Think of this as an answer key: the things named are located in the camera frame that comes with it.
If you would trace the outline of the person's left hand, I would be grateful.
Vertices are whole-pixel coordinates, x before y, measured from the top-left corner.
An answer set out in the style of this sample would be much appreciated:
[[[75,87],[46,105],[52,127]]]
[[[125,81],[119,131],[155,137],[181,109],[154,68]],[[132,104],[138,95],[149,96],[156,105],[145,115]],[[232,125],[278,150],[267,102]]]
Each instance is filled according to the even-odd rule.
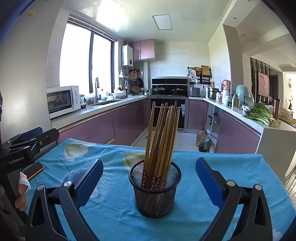
[[[28,209],[28,198],[27,198],[27,192],[31,189],[31,185],[27,179],[27,176],[20,172],[20,179],[18,181],[18,192],[19,195],[16,198],[15,201],[15,207],[19,209],[20,211],[26,211]],[[5,190],[3,186],[1,185],[1,197],[3,197],[5,194]],[[1,201],[1,214],[10,214],[5,210],[5,205]]]

